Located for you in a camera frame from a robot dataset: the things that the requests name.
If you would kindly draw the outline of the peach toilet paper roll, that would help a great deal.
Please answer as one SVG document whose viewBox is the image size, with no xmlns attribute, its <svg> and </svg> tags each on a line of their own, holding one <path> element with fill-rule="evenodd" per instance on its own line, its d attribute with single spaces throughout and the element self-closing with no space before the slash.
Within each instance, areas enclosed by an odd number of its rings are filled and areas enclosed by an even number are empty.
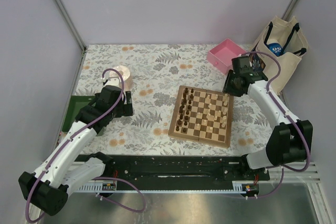
<svg viewBox="0 0 336 224">
<path fill-rule="evenodd" d="M 133 87 L 133 76 L 130 69 L 123 65 L 115 66 L 113 67 L 113 69 L 115 69 L 119 72 L 120 75 L 122 75 L 125 91 L 131 91 Z"/>
</svg>

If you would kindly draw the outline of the white chess king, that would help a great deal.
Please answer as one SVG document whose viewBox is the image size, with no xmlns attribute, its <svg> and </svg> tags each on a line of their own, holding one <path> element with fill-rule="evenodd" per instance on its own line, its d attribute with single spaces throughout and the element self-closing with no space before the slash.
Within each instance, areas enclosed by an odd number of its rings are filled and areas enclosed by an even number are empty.
<svg viewBox="0 0 336 224">
<path fill-rule="evenodd" d="M 223 117 L 221 118 L 221 127 L 225 128 L 226 127 L 226 124 L 227 124 L 227 117 Z"/>
</svg>

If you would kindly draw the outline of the wooden chess board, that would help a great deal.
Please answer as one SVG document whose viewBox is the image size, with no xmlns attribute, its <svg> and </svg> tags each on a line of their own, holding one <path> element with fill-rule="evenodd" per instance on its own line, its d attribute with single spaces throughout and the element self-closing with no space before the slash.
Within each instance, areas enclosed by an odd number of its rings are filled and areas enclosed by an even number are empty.
<svg viewBox="0 0 336 224">
<path fill-rule="evenodd" d="M 234 97 L 227 93 L 180 86 L 168 135 L 229 148 Z M 226 127 L 221 118 L 227 117 Z"/>
</svg>

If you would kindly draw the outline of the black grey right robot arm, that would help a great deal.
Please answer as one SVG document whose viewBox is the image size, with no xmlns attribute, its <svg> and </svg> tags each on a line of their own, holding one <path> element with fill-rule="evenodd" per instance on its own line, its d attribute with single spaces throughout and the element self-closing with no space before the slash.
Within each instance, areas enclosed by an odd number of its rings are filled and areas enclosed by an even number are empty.
<svg viewBox="0 0 336 224">
<path fill-rule="evenodd" d="M 259 106 L 268 120 L 272 133 L 266 147 L 245 156 L 239 166 L 243 179 L 250 180 L 260 168 L 283 166 L 304 172 L 310 164 L 313 126 L 308 120 L 294 115 L 271 88 L 271 82 L 262 71 L 255 71 L 246 54 L 232 59 L 223 92 L 235 97 L 248 95 Z"/>
</svg>

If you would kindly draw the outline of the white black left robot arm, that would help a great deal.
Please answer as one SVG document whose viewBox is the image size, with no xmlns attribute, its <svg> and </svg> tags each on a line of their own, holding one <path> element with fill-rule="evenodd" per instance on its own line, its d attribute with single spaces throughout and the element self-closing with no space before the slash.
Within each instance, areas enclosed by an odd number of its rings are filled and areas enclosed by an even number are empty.
<svg viewBox="0 0 336 224">
<path fill-rule="evenodd" d="M 79 168 L 71 173 L 67 171 L 88 142 L 113 119 L 132 115 L 131 91 L 105 85 L 79 110 L 67 135 L 51 155 L 32 173 L 20 175 L 18 183 L 27 201 L 26 212 L 30 205 L 34 205 L 43 213 L 54 216 L 79 187 L 96 177 L 112 177 L 114 167 L 102 153 L 92 154 Z"/>
</svg>

